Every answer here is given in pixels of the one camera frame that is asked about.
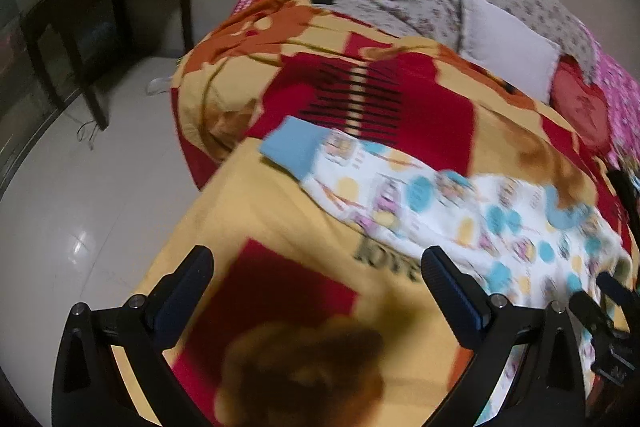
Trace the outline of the pink floral sheet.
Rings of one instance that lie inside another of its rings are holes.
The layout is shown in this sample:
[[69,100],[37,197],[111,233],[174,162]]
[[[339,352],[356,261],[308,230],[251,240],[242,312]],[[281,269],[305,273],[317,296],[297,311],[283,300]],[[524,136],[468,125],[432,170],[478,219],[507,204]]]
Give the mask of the pink floral sheet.
[[587,33],[594,54],[594,82],[603,91],[608,103],[611,127],[611,152],[608,160],[628,176],[639,188],[639,81],[605,53],[591,31]]

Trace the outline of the white cartoon print baby garment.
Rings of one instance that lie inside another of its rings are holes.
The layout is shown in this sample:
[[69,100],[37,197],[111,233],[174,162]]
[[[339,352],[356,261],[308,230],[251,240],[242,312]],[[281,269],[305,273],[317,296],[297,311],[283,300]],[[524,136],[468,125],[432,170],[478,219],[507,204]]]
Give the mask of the white cartoon print baby garment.
[[561,207],[549,182],[435,170],[400,150],[288,117],[260,151],[332,217],[399,254],[437,245],[487,294],[515,306],[600,299],[596,277],[626,282],[632,263],[596,207]]

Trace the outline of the red yellow rose blanket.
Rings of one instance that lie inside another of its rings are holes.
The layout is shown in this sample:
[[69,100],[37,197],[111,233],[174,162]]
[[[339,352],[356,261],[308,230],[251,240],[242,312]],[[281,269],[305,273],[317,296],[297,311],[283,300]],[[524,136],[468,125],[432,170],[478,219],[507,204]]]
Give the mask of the red yellow rose blanket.
[[599,298],[639,253],[584,124],[443,44],[262,0],[179,64],[200,197],[141,283],[196,245],[215,273],[168,351],[209,426],[419,426],[469,362],[420,270],[442,247],[517,306]]

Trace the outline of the white pillow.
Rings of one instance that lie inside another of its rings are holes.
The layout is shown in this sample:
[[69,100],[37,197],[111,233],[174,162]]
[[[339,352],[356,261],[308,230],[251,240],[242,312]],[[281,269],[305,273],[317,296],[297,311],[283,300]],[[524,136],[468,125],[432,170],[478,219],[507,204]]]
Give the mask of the white pillow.
[[486,0],[460,0],[458,54],[542,103],[550,101],[561,47]]

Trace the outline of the dark wooden table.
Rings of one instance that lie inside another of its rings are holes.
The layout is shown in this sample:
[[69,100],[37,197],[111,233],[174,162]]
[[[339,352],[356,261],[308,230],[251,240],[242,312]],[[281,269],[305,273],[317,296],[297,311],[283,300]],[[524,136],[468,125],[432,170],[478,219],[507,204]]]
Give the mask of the dark wooden table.
[[[178,0],[183,49],[194,47],[191,0]],[[111,72],[140,54],[128,0],[40,0],[20,18],[29,61],[53,106],[66,103],[56,91],[44,60],[40,40],[51,29],[60,38],[73,80],[99,129],[108,116],[94,90],[91,76],[102,65]]]

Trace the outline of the red heart cushion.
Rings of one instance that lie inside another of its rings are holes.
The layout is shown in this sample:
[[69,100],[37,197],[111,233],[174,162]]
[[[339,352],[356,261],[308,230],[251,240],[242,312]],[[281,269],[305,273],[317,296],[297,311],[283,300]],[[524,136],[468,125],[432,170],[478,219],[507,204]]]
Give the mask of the red heart cushion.
[[595,84],[585,83],[574,57],[560,57],[550,92],[551,106],[575,129],[585,146],[604,156],[611,150],[608,102]]

